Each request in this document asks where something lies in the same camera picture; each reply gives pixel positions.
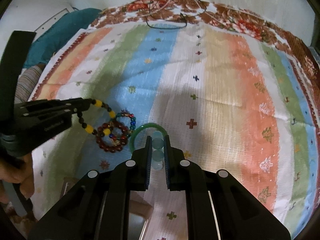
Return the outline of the person's left hand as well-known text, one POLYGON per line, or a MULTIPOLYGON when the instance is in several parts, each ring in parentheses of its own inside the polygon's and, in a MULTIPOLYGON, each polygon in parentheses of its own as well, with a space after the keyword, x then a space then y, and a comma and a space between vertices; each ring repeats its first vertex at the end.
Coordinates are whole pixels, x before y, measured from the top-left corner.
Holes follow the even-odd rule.
POLYGON ((1 203, 7 204, 9 202, 2 181, 20 184, 20 192, 26 199, 29 199, 34 194, 32 154, 29 153, 23 156, 22 161, 23 165, 20 168, 16 168, 8 162, 1 160, 1 203))

